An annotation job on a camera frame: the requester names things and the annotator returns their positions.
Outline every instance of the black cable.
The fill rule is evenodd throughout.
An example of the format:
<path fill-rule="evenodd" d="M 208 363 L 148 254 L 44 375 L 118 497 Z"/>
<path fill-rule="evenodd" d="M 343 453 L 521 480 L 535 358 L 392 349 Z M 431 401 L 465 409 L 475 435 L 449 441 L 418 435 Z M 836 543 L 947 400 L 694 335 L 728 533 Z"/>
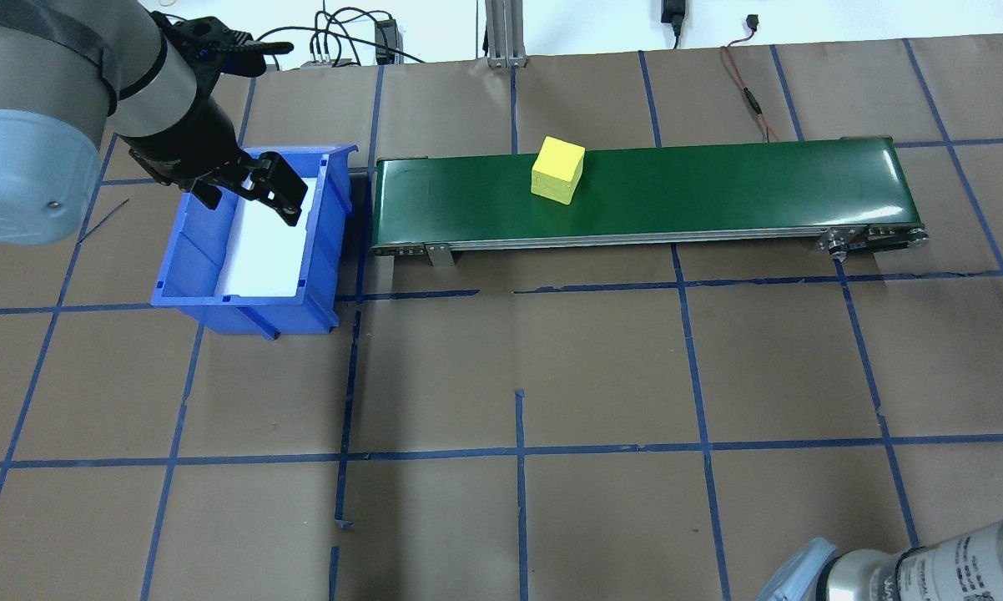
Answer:
<path fill-rule="evenodd" d="M 326 53 L 329 53 L 329 54 L 330 54 L 330 47 L 329 47 L 329 45 L 327 45 L 327 35 L 333 35 L 333 34 L 337 35 L 336 33 L 332 32 L 330 30 L 331 19 L 334 18 L 335 14 L 337 14 L 337 12 L 334 12 L 334 14 L 330 14 L 330 12 L 317 11 L 317 12 L 315 12 L 314 18 L 312 18 L 312 26 L 314 26 L 315 29 L 317 29 L 319 31 L 319 29 L 320 29 L 320 15 L 325 15 L 327 17 L 327 24 L 326 24 L 325 27 L 323 27 L 323 51 L 325 51 Z M 352 37 L 349 37 L 350 31 L 348 29 L 345 29 L 345 24 L 344 23 L 338 23 L 338 27 L 342 27 L 342 33 L 345 34 L 346 38 L 352 39 Z M 319 48 L 320 48 L 320 34 L 319 33 L 312 34 L 312 39 L 310 39 L 310 44 L 312 44 L 313 42 L 315 42 L 315 44 L 317 45 L 316 47 L 319 50 Z M 355 63 L 357 63 L 357 64 L 360 64 L 360 54 L 357 53 L 357 46 L 354 46 L 351 43 L 350 44 L 350 48 L 353 49 L 353 61 Z M 338 56 L 339 57 L 342 56 L 342 42 L 341 41 L 338 41 Z M 331 63 L 331 64 L 337 65 L 338 64 L 338 58 L 335 58 L 334 63 Z"/>
<path fill-rule="evenodd" d="M 262 33 L 261 36 L 258 37 L 257 39 L 262 39 L 262 38 L 265 38 L 265 37 L 269 37 L 269 35 L 272 35 L 274 33 L 278 33 L 280 31 L 319 31 L 319 32 L 323 33 L 321 30 L 315 29 L 315 27 L 305 27 L 305 26 L 300 26 L 300 24 L 288 24 L 288 26 L 276 27 L 276 29 L 265 31 L 265 33 Z M 409 54 L 407 52 L 403 52 L 403 51 L 401 51 L 401 50 L 399 50 L 397 48 L 391 48 L 391 46 L 385 46 L 383 44 L 375 44 L 375 42 L 368 42 L 367 39 L 360 39 L 359 37 L 349 37 L 349 35 L 342 35 L 341 33 L 335 33 L 334 31 L 331 31 L 330 35 L 335 35 L 335 37 L 341 37 L 341 38 L 344 38 L 344 39 L 349 39 L 350 42 L 361 42 L 361 44 L 367 44 L 369 46 L 375 46 L 375 48 L 382 48 L 384 50 L 390 50 L 394 54 L 399 54 L 402 57 L 409 58 L 410 60 L 417 61 L 418 63 L 424 62 L 424 61 L 421 60 L 421 58 L 417 58 L 417 57 L 411 56 L 411 54 Z"/>
<path fill-rule="evenodd" d="M 338 15 L 341 15 L 342 12 L 346 11 L 357 12 L 357 15 L 353 16 L 353 18 L 350 19 L 340 20 L 338 18 Z M 383 38 L 383 41 L 386 42 L 386 32 L 383 31 L 383 26 L 382 24 L 379 23 L 379 19 L 376 19 L 375 16 L 372 16 L 373 12 L 383 12 L 391 19 L 394 18 L 392 17 L 392 15 L 390 15 L 390 12 L 386 11 L 364 11 L 361 10 L 361 8 L 357 7 L 342 7 L 339 8 L 339 10 L 332 12 L 330 17 L 327 18 L 327 26 L 325 27 L 325 31 L 330 31 L 331 23 L 337 23 L 339 27 L 342 27 L 342 32 L 344 32 L 346 35 L 349 35 L 350 32 L 346 31 L 345 23 L 355 22 L 355 20 L 357 20 L 358 18 L 367 17 L 368 19 L 371 20 L 372 24 L 375 25 L 375 30 L 379 32 L 380 36 Z M 350 42 L 350 46 L 353 47 L 353 56 L 356 57 L 357 64 L 361 64 L 360 57 L 357 56 L 356 45 L 354 45 L 353 42 Z"/>

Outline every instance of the blue painter's tape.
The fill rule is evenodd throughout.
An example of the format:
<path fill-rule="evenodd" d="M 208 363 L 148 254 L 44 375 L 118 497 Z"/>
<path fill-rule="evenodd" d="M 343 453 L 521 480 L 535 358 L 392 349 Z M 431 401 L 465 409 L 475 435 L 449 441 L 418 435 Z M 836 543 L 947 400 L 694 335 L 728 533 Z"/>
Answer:
<path fill-rule="evenodd" d="M 772 63 L 776 64 L 779 87 L 783 90 L 783 100 L 787 102 L 787 112 L 791 113 L 791 125 L 794 126 L 795 137 L 799 141 L 803 141 L 806 139 L 806 136 L 805 133 L 802 133 L 802 124 L 798 121 L 798 111 L 794 109 L 794 98 L 791 98 L 791 88 L 787 85 L 787 75 L 783 73 L 783 63 L 779 60 L 779 52 L 776 50 L 775 44 L 768 46 L 768 50 L 772 53 Z"/>
<path fill-rule="evenodd" d="M 611 292 L 618 290 L 668 290 L 676 288 L 672 281 L 648 281 L 638 284 L 577 284 L 570 286 L 541 286 L 535 290 L 517 290 L 514 294 L 553 294 L 559 292 Z"/>
<path fill-rule="evenodd" d="M 365 294 L 364 301 L 406 301 L 409 298 L 455 298 L 458 296 L 476 296 L 478 289 L 469 290 L 436 290 L 432 292 L 395 292 L 388 294 Z"/>
<path fill-rule="evenodd" d="M 116 457 L 110 460 L 16 460 L 9 465 L 13 470 L 40 470 L 56 468 L 141 468 L 166 465 L 162 457 Z"/>
<path fill-rule="evenodd" d="M 345 473 L 349 467 L 350 436 L 353 433 L 353 398 L 356 396 L 357 354 L 360 346 L 361 312 L 353 315 L 353 339 L 350 341 L 349 369 L 345 374 L 345 409 L 342 410 L 342 441 L 339 447 L 341 460 L 338 462 L 338 483 L 335 486 L 335 523 L 341 529 L 352 528 L 353 524 L 342 518 L 345 511 Z"/>
<path fill-rule="evenodd" d="M 382 452 L 349 454 L 349 461 L 421 461 L 467 460 L 474 457 L 516 457 L 516 447 L 485 447 L 477 449 L 429 449 L 429 452 Z"/>
<path fill-rule="evenodd" d="M 517 154 L 517 67 L 509 68 L 509 152 Z"/>
<path fill-rule="evenodd" d="M 854 332 L 854 340 L 857 342 L 857 351 L 859 351 L 859 355 L 862 357 L 865 380 L 868 383 L 869 395 L 872 397 L 872 408 L 876 411 L 877 421 L 880 423 L 880 434 L 884 443 L 884 449 L 887 452 L 887 464 L 891 468 L 892 479 L 895 480 L 895 491 L 898 493 L 899 506 L 902 509 L 902 520 L 906 522 L 906 533 L 910 536 L 910 546 L 917 547 L 919 544 L 917 528 L 914 525 L 913 513 L 910 511 L 910 500 L 906 495 L 906 485 L 902 482 L 902 470 L 899 470 L 898 458 L 895 456 L 895 447 L 892 444 L 891 429 L 887 426 L 887 418 L 884 417 L 880 389 L 877 385 L 876 376 L 872 373 L 872 361 L 869 359 L 869 349 L 865 345 L 862 324 L 859 318 L 857 318 L 857 309 L 854 308 L 854 298 L 852 293 L 850 293 L 847 273 L 844 271 L 842 263 L 834 262 L 834 266 L 837 267 L 839 285 L 842 288 L 842 296 L 844 296 L 845 303 L 847 304 L 847 313 L 850 315 L 850 326 Z"/>
<path fill-rule="evenodd" d="M 653 128 L 653 144 L 661 147 L 661 128 L 658 126 L 658 107 L 653 102 L 653 87 L 650 85 L 650 69 L 646 66 L 646 52 L 638 51 L 638 64 L 643 69 L 643 87 L 646 87 L 646 102 L 650 105 L 650 126 Z"/>
<path fill-rule="evenodd" d="M 695 339 L 691 328 L 691 311 L 688 310 L 688 291 L 683 278 L 683 267 L 676 245 L 672 245 L 673 269 L 676 271 L 676 284 L 680 293 L 680 316 L 683 322 L 683 338 L 688 349 L 688 366 L 691 369 L 691 385 L 695 396 L 695 414 L 698 418 L 698 440 L 702 453 L 702 468 L 705 474 L 705 494 L 708 499 L 708 518 L 712 526 L 712 544 L 716 548 L 716 567 L 720 575 L 720 594 L 723 601 L 731 601 L 731 585 L 727 578 L 727 560 L 723 554 L 723 533 L 720 530 L 720 510 L 716 501 L 716 480 L 712 477 L 712 442 L 708 437 L 708 424 L 705 421 L 705 406 L 702 401 L 701 377 L 698 375 L 698 358 L 695 354 Z"/>
<path fill-rule="evenodd" d="M 194 335 L 194 346 L 190 351 L 190 366 L 187 369 L 187 381 L 182 387 L 182 402 L 186 403 L 190 398 L 190 392 L 194 389 L 194 376 L 197 375 L 197 357 L 201 353 L 201 339 L 205 337 L 205 325 L 197 324 L 197 334 Z"/>
<path fill-rule="evenodd" d="M 60 307 L 61 313 L 90 313 L 94 311 L 154 311 L 165 310 L 162 307 L 153 307 L 149 303 L 127 303 L 119 305 L 71 305 L 71 307 Z"/>
<path fill-rule="evenodd" d="M 665 444 L 571 444 L 528 447 L 525 455 L 616 455 L 634 453 L 701 452 L 701 442 L 665 442 Z"/>
<path fill-rule="evenodd" d="M 520 601 L 529 598 L 528 480 L 524 462 L 524 389 L 517 390 L 517 535 L 520 555 Z"/>
<path fill-rule="evenodd" d="M 179 457 L 179 441 L 182 440 L 182 426 L 187 422 L 187 403 L 179 405 L 179 415 L 175 423 L 175 433 L 172 434 L 172 447 L 166 460 L 164 471 L 164 484 L 161 487 L 161 501 L 156 509 L 156 519 L 153 521 L 153 534 L 149 540 L 149 555 L 146 556 L 146 573 L 141 579 L 140 601 L 149 598 L 149 588 L 153 583 L 153 566 L 156 564 L 156 551 L 161 543 L 161 529 L 164 528 L 164 513 L 166 511 L 166 500 L 172 492 L 172 479 L 175 476 L 177 458 Z"/>
<path fill-rule="evenodd" d="M 903 39 L 902 45 L 906 46 L 906 54 L 910 57 L 910 64 L 913 65 L 913 71 L 917 74 L 917 80 L 921 83 L 921 89 L 925 92 L 925 99 L 928 100 L 929 109 L 932 109 L 932 116 L 936 118 L 936 125 L 940 128 L 940 134 L 943 136 L 943 140 L 949 144 L 951 143 L 951 136 L 947 133 L 947 126 L 943 122 L 943 116 L 940 115 L 939 107 L 936 107 L 936 100 L 932 99 L 932 90 L 928 87 L 928 81 L 925 80 L 925 73 L 921 71 L 921 65 L 917 64 L 917 54 L 913 51 L 910 39 Z"/>
<path fill-rule="evenodd" d="M 831 276 L 800 276 L 790 278 L 752 278 L 752 279 L 703 279 L 703 281 L 684 282 L 685 288 L 701 288 L 701 286 L 774 286 L 780 284 L 834 284 L 837 278 Z"/>
<path fill-rule="evenodd" d="M 939 434 L 939 436 L 895 436 L 894 444 L 972 444 L 1003 442 L 1003 434 Z"/>
<path fill-rule="evenodd" d="M 375 148 L 378 145 L 379 139 L 379 110 L 380 105 L 383 103 L 383 73 L 385 72 L 385 65 L 379 65 L 375 71 L 375 98 L 372 99 L 371 133 L 368 139 L 368 169 L 371 172 L 369 172 L 368 178 L 365 179 L 364 183 L 364 203 L 361 205 L 361 212 L 364 215 L 361 217 L 360 224 L 360 247 L 357 248 L 355 297 L 358 304 L 364 300 L 365 269 L 368 267 L 368 247 L 371 241 L 372 213 L 375 212 L 375 209 L 373 209 L 375 199 L 371 197 L 371 183 L 372 178 L 375 176 Z"/>
<path fill-rule="evenodd" d="M 337 453 L 295 455 L 239 455 L 218 457 L 181 457 L 178 465 L 268 465 L 268 464 L 331 464 L 342 460 Z"/>
<path fill-rule="evenodd" d="M 338 545 L 330 548 L 330 570 L 327 571 L 327 601 L 335 601 L 338 594 Z"/>
<path fill-rule="evenodd" d="M 839 447 L 875 447 L 883 438 L 810 438 L 805 440 L 739 440 L 712 442 L 712 449 L 822 449 Z"/>
<path fill-rule="evenodd" d="M 52 313 L 54 307 L 8 307 L 0 309 L 0 315 L 31 315 L 32 313 Z"/>
<path fill-rule="evenodd" d="M 951 140 L 951 144 L 956 146 L 1003 144 L 1003 137 L 986 137 L 985 139 L 982 140 Z"/>
<path fill-rule="evenodd" d="M 927 148 L 955 146 L 982 146 L 990 144 L 1003 144 L 1003 137 L 979 137 L 975 140 L 931 140 L 931 141 L 895 141 L 897 148 Z"/>
<path fill-rule="evenodd" d="M 864 276 L 847 276 L 847 281 L 918 281 L 918 279 L 958 279 L 958 278 L 990 278 L 1002 277 L 1002 271 L 976 271 L 966 274 L 959 271 L 933 271 L 929 274 L 872 274 Z"/>
<path fill-rule="evenodd" d="M 896 148 L 936 148 L 947 145 L 947 141 L 895 141 Z"/>

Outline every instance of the blue tape line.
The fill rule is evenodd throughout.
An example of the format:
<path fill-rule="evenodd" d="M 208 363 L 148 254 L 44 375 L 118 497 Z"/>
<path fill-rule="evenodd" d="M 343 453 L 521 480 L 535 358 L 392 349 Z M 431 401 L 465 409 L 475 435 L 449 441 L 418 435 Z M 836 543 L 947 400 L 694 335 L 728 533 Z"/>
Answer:
<path fill-rule="evenodd" d="M 947 145 L 947 141 L 895 141 L 896 148 L 934 148 Z"/>
<path fill-rule="evenodd" d="M 479 289 L 365 294 L 364 301 L 406 301 L 409 298 L 456 298 L 460 296 L 476 296 L 478 293 Z"/>
<path fill-rule="evenodd" d="M 975 140 L 932 140 L 932 141 L 895 141 L 897 148 L 927 148 L 942 147 L 948 145 L 956 146 L 981 146 L 990 144 L 1003 144 L 1003 137 L 978 137 Z"/>
<path fill-rule="evenodd" d="M 139 184 L 155 184 L 156 180 L 150 178 L 140 178 L 135 180 L 105 180 L 101 182 L 102 187 L 135 187 Z"/>
<path fill-rule="evenodd" d="M 956 146 L 975 146 L 983 144 L 1003 144 L 1003 137 L 986 137 L 980 140 L 951 140 Z"/>
<path fill-rule="evenodd" d="M 803 141 L 806 139 L 806 136 L 805 133 L 802 133 L 802 124 L 798 121 L 798 111 L 794 109 L 794 98 L 791 97 L 791 88 L 787 85 L 787 75 L 783 73 L 783 63 L 779 60 L 779 52 L 776 50 L 776 45 L 769 45 L 768 51 L 771 51 L 772 63 L 776 65 L 776 75 L 779 76 L 779 87 L 783 90 L 783 100 L 787 102 L 787 112 L 791 113 L 791 125 L 794 126 L 795 137 L 799 141 Z"/>
<path fill-rule="evenodd" d="M 727 581 L 727 560 L 723 555 L 723 535 L 720 532 L 720 510 L 716 501 L 716 480 L 712 477 L 712 444 L 708 437 L 705 419 L 705 405 L 702 401 L 701 377 L 698 375 L 698 358 L 695 354 L 695 339 L 691 328 L 691 312 L 688 310 L 688 290 L 683 278 L 683 267 L 676 245 L 672 244 L 673 269 L 680 293 L 680 316 L 683 320 L 683 339 L 688 349 L 688 366 L 691 368 L 691 386 L 695 396 L 695 414 L 698 417 L 698 441 L 702 453 L 702 468 L 705 473 L 705 494 L 708 497 L 708 518 L 712 525 L 712 544 L 716 547 L 716 568 L 720 574 L 720 594 L 723 601 L 731 601 L 731 586 Z"/>
<path fill-rule="evenodd" d="M 372 100 L 371 133 L 368 137 L 368 178 L 365 179 L 364 221 L 360 224 L 360 248 L 357 250 L 356 301 L 361 303 L 365 293 L 365 269 L 368 267 L 368 240 L 371 239 L 372 214 L 375 213 L 375 199 L 371 195 L 372 178 L 375 176 L 375 145 L 379 137 L 379 112 L 383 103 L 383 72 L 385 65 L 379 65 L 375 72 L 375 99 Z"/>
<path fill-rule="evenodd" d="M 712 442 L 712 449 L 821 449 L 872 447 L 883 444 L 883 438 L 810 438 L 804 440 L 739 440 Z"/>
<path fill-rule="evenodd" d="M 338 594 L 338 545 L 330 548 L 330 569 L 327 570 L 327 601 L 335 601 Z"/>
<path fill-rule="evenodd" d="M 28 313 L 52 313 L 52 307 L 9 307 L 0 309 L 0 315 L 28 315 Z"/>
<path fill-rule="evenodd" d="M 535 290 L 517 290 L 514 294 L 554 294 L 560 292 L 606 292 L 618 290 L 669 290 L 676 288 L 676 282 L 672 281 L 650 281 L 639 282 L 639 284 L 582 284 L 561 286 L 541 286 Z"/>
<path fill-rule="evenodd" d="M 194 335 L 194 346 L 190 351 L 190 366 L 187 368 L 187 382 L 182 387 L 182 402 L 186 403 L 190 398 L 190 392 L 194 389 L 194 376 L 197 375 L 197 357 L 201 353 L 201 339 L 205 338 L 205 325 L 197 324 L 197 334 Z"/>
<path fill-rule="evenodd" d="M 149 598 L 149 588 L 153 583 L 153 566 L 156 564 L 156 551 L 161 544 L 161 529 L 164 528 L 164 513 L 166 512 L 166 500 L 172 493 L 172 479 L 175 476 L 175 467 L 179 457 L 179 441 L 182 440 L 182 426 L 187 421 L 187 403 L 179 405 L 179 417 L 175 422 L 175 433 L 172 434 L 172 448 L 169 452 L 166 468 L 164 469 L 164 486 L 161 487 L 161 501 L 156 509 L 156 519 L 153 521 L 153 535 L 149 539 L 149 555 L 146 556 L 146 574 L 141 579 L 140 601 Z"/>
<path fill-rule="evenodd" d="M 60 307 L 61 313 L 92 313 L 102 311 L 163 311 L 166 307 L 153 307 L 149 303 L 121 303 L 115 305 L 70 305 Z"/>
<path fill-rule="evenodd" d="M 879 438 L 806 438 L 792 440 L 735 440 L 710 442 L 718 449 L 814 449 L 868 447 L 882 444 Z M 925 436 L 892 436 L 893 444 L 979 444 L 1003 442 L 999 434 L 925 434 Z M 662 442 L 661 444 L 575 444 L 540 445 L 540 447 L 485 447 L 474 449 L 429 449 L 429 452 L 357 453 L 345 457 L 348 461 L 424 461 L 471 460 L 479 457 L 556 456 L 556 455 L 616 455 L 639 453 L 700 453 L 701 442 Z M 342 454 L 295 454 L 182 457 L 178 465 L 268 465 L 268 464 L 334 464 L 342 461 Z M 61 469 L 61 468 L 140 468 L 166 465 L 166 458 L 111 458 L 110 460 L 14 460 L 10 469 Z"/>
<path fill-rule="evenodd" d="M 375 72 L 375 99 L 371 107 L 371 137 L 368 140 L 368 168 L 375 167 L 375 139 L 379 134 L 379 109 L 383 99 L 383 72 L 385 65 L 379 65 Z"/>
<path fill-rule="evenodd" d="M 646 102 L 650 105 L 650 125 L 653 126 L 654 147 L 661 147 L 661 128 L 658 126 L 658 107 L 653 102 L 653 87 L 650 85 L 650 71 L 646 66 L 646 52 L 638 51 L 638 64 L 643 69 L 643 86 L 646 87 Z"/>
<path fill-rule="evenodd" d="M 16 460 L 11 462 L 14 470 L 40 470 L 57 468 L 143 468 L 150 465 L 166 465 L 161 457 L 116 457 L 110 460 Z"/>
<path fill-rule="evenodd" d="M 509 154 L 517 154 L 517 67 L 509 68 Z"/>
<path fill-rule="evenodd" d="M 380 452 L 353 453 L 349 461 L 421 461 L 421 460 L 470 460 L 474 457 L 516 457 L 516 447 L 484 447 L 478 449 L 430 449 L 429 452 Z"/>
<path fill-rule="evenodd" d="M 360 345 L 360 316 L 357 311 L 353 315 L 353 339 L 350 342 L 350 364 L 349 371 L 345 376 L 345 409 L 342 410 L 342 441 L 339 447 L 341 460 L 338 464 L 338 483 L 335 486 L 335 522 L 346 528 L 345 519 L 342 515 L 345 511 L 345 472 L 349 467 L 350 437 L 353 433 L 353 398 L 356 395 L 357 381 L 357 353 Z"/>
<path fill-rule="evenodd" d="M 84 221 L 82 221 L 82 227 L 78 230 L 79 237 L 82 237 L 82 233 L 86 231 L 86 227 L 90 221 L 90 215 L 93 213 L 93 207 L 97 204 L 97 193 L 101 190 L 101 178 L 104 177 L 104 172 L 108 169 L 108 163 L 111 161 L 111 152 L 113 147 L 116 147 L 115 133 L 113 133 L 111 139 L 108 140 L 108 148 L 105 151 L 104 161 L 101 162 L 101 175 L 97 178 L 97 183 L 93 186 L 93 194 L 91 195 L 89 205 L 86 208 L 86 216 Z M 52 342 L 52 332 L 56 329 L 56 320 L 60 313 L 60 307 L 63 305 L 63 297 L 67 295 L 67 286 L 71 284 L 71 274 L 75 270 L 75 262 L 78 260 L 78 252 L 81 248 L 81 244 L 75 244 L 74 250 L 71 251 L 71 259 L 67 262 L 67 273 L 64 273 L 63 275 L 63 283 L 60 285 L 60 294 L 56 300 L 54 309 L 52 309 L 52 318 L 48 320 L 48 328 L 45 330 L 45 337 L 42 339 L 41 349 L 39 350 L 39 353 L 37 353 L 35 369 L 33 369 L 33 372 L 31 373 L 31 384 L 27 385 L 26 394 L 23 396 L 23 404 L 20 406 L 20 414 L 18 414 L 16 418 L 16 426 L 13 427 L 11 438 L 8 441 L 8 449 L 5 453 L 5 460 L 2 462 L 0 473 L 0 502 L 1 493 L 5 488 L 5 479 L 8 477 L 8 470 L 11 468 L 12 458 L 16 454 L 16 447 L 18 445 L 18 441 L 20 441 L 20 434 L 23 432 L 23 425 L 26 422 L 27 412 L 31 409 L 33 392 L 35 392 L 35 388 L 37 388 L 37 377 L 41 375 L 41 366 L 45 362 L 45 353 L 48 352 L 48 345 Z"/>
<path fill-rule="evenodd" d="M 902 45 L 906 46 L 906 54 L 910 57 L 910 64 L 913 65 L 913 71 L 917 75 L 918 82 L 921 83 L 921 89 L 925 92 L 925 99 L 928 101 L 930 109 L 932 109 L 932 116 L 936 118 L 936 126 L 940 128 L 943 141 L 949 144 L 951 143 L 951 136 L 947 133 L 947 126 L 940 115 L 939 107 L 936 107 L 936 100 L 932 99 L 932 90 L 928 87 L 928 81 L 925 80 L 925 73 L 921 71 L 921 65 L 917 64 L 917 54 L 913 51 L 910 39 L 903 39 Z"/>
<path fill-rule="evenodd" d="M 1003 442 L 1003 434 L 933 434 L 932 436 L 896 436 L 895 444 L 972 444 Z"/>
<path fill-rule="evenodd" d="M 178 465 L 269 465 L 269 464 L 334 464 L 341 454 L 310 453 L 295 455 L 239 455 L 217 457 L 181 457 Z"/>
<path fill-rule="evenodd" d="M 520 601 L 529 598 L 528 480 L 524 468 L 524 389 L 517 390 L 517 532 L 520 549 Z"/>
<path fill-rule="evenodd" d="M 976 273 L 960 273 L 959 271 L 933 271 L 928 274 L 872 274 L 864 276 L 847 276 L 847 281 L 919 281 L 919 279 L 963 279 L 1002 277 L 1002 271 L 976 271 Z"/>
<path fill-rule="evenodd" d="M 182 389 L 182 402 L 179 404 L 179 414 L 175 421 L 175 432 L 172 434 L 172 447 L 169 449 L 164 469 L 164 484 L 161 487 L 161 499 L 156 507 L 156 519 L 153 522 L 153 535 L 149 541 L 149 555 L 146 556 L 146 573 L 141 580 L 141 601 L 149 598 L 149 588 L 153 582 L 153 566 L 156 563 L 156 551 L 161 541 L 161 529 L 164 526 L 164 513 L 166 512 L 166 500 L 172 492 L 172 479 L 175 475 L 175 468 L 179 460 L 179 444 L 182 441 L 182 430 L 187 422 L 187 399 L 190 398 L 190 390 L 194 385 L 194 373 L 197 372 L 197 356 L 201 351 L 201 339 L 205 335 L 205 325 L 197 324 L 197 333 L 194 335 L 194 345 L 190 350 L 190 361 L 187 365 L 187 381 Z"/>
<path fill-rule="evenodd" d="M 910 546 L 917 547 L 917 528 L 914 525 L 913 513 L 910 511 L 910 500 L 906 495 L 906 485 L 902 483 L 902 472 L 899 470 L 898 458 L 895 456 L 895 447 L 892 444 L 892 432 L 887 425 L 887 417 L 884 417 L 883 403 L 880 398 L 880 388 L 877 385 L 876 376 L 872 373 L 872 361 L 869 360 L 869 349 L 865 345 L 865 335 L 862 332 L 862 324 L 857 318 L 857 308 L 854 307 L 854 298 L 850 293 L 850 284 L 847 281 L 847 273 L 842 269 L 842 263 L 834 262 L 839 285 L 842 288 L 842 297 L 847 304 L 847 313 L 850 315 L 850 326 L 854 331 L 854 340 L 857 342 L 857 351 L 862 357 L 862 368 L 865 370 L 865 380 L 869 385 L 869 395 L 872 397 L 872 408 L 876 411 L 877 421 L 880 425 L 880 434 L 884 442 L 884 449 L 887 450 L 887 463 L 892 470 L 892 479 L 895 480 L 895 491 L 898 492 L 899 506 L 902 509 L 902 520 L 906 522 L 906 533 L 910 536 Z"/>
<path fill-rule="evenodd" d="M 246 92 L 246 107 L 242 110 L 242 124 L 238 128 L 238 145 L 246 140 L 246 128 L 250 125 L 250 109 L 253 107 L 253 94 L 257 91 L 257 78 L 250 79 L 250 91 Z"/>
<path fill-rule="evenodd" d="M 775 286 L 780 284 L 834 284 L 837 278 L 831 276 L 799 276 L 787 278 L 750 278 L 750 279 L 703 279 L 703 281 L 684 282 L 685 288 L 704 288 L 704 286 Z"/>
<path fill-rule="evenodd" d="M 917 61 L 917 54 L 913 51 L 913 45 L 910 43 L 910 39 L 903 39 L 903 45 L 906 46 L 906 54 L 909 54 L 910 64 L 913 65 L 913 71 L 917 74 L 917 80 L 921 83 L 921 90 L 925 92 L 925 99 L 928 101 L 928 107 L 932 110 L 932 115 L 936 118 L 936 125 L 940 128 L 940 133 L 943 136 L 943 140 L 947 143 L 947 152 L 951 154 L 951 161 L 955 164 L 955 171 L 958 172 L 958 177 L 961 179 L 962 187 L 966 190 L 966 196 L 970 205 L 972 205 L 972 212 L 976 214 L 977 221 L 980 222 L 980 228 L 983 229 L 983 235 L 986 236 L 987 244 L 991 245 L 991 251 L 995 255 L 995 261 L 998 262 L 999 269 L 1003 273 L 1003 255 L 1002 250 L 998 247 L 998 243 L 995 241 L 994 233 L 991 231 L 991 225 L 987 222 L 986 217 L 983 216 L 983 210 L 980 209 L 980 202 L 977 201 L 976 194 L 972 191 L 972 185 L 966 171 L 962 168 L 962 162 L 958 157 L 958 152 L 955 148 L 955 143 L 951 140 L 951 134 L 947 132 L 946 123 L 943 121 L 943 116 L 940 114 L 940 109 L 936 105 L 936 99 L 932 97 L 932 90 L 928 86 L 928 81 L 925 79 L 925 73 L 921 71 L 921 64 Z"/>
<path fill-rule="evenodd" d="M 525 455 L 616 455 L 635 453 L 700 452 L 701 442 L 665 442 L 665 444 L 577 444 L 528 447 Z"/>

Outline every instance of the metal bracket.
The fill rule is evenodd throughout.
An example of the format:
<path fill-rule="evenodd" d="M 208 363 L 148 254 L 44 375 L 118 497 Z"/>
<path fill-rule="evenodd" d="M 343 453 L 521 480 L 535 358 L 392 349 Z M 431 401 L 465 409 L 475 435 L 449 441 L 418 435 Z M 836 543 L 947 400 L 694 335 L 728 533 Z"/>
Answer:
<path fill-rule="evenodd" d="M 897 251 L 928 244 L 924 224 L 890 226 L 842 226 L 828 228 L 817 247 L 843 263 L 852 252 Z"/>
<path fill-rule="evenodd" d="M 431 266 L 453 266 L 453 250 L 449 244 L 443 242 L 380 247 L 372 252 L 376 256 L 426 256 L 431 261 Z"/>
<path fill-rule="evenodd" d="M 524 66 L 524 0 L 486 1 L 487 64 L 493 68 Z"/>
<path fill-rule="evenodd" d="M 448 244 L 424 244 L 428 259 L 433 267 L 452 267 L 453 252 Z"/>

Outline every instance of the red wire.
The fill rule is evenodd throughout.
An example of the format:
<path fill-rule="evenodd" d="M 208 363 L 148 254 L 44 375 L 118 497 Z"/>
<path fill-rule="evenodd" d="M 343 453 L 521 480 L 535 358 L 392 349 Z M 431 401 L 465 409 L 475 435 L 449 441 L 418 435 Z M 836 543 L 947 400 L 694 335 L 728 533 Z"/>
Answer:
<path fill-rule="evenodd" d="M 735 73 L 735 80 L 737 80 L 739 88 L 746 88 L 746 83 L 745 81 L 742 80 L 741 73 L 738 72 L 738 65 L 735 64 L 735 58 L 731 56 L 730 46 L 734 44 L 741 44 L 741 42 L 749 42 L 750 38 L 753 37 L 754 33 L 757 32 L 751 31 L 750 34 L 747 35 L 746 37 L 732 39 L 730 42 L 727 42 L 726 46 L 720 46 L 720 50 L 722 50 L 723 56 L 727 57 L 727 61 L 731 63 L 731 69 L 732 72 Z M 764 113 L 758 114 L 757 116 L 761 117 L 761 122 L 763 122 L 765 126 L 765 141 L 768 141 L 769 134 L 772 134 L 772 137 L 776 137 L 776 141 L 779 141 L 779 136 L 777 136 L 776 130 L 772 129 L 771 125 L 768 125 L 768 119 L 765 118 Z"/>

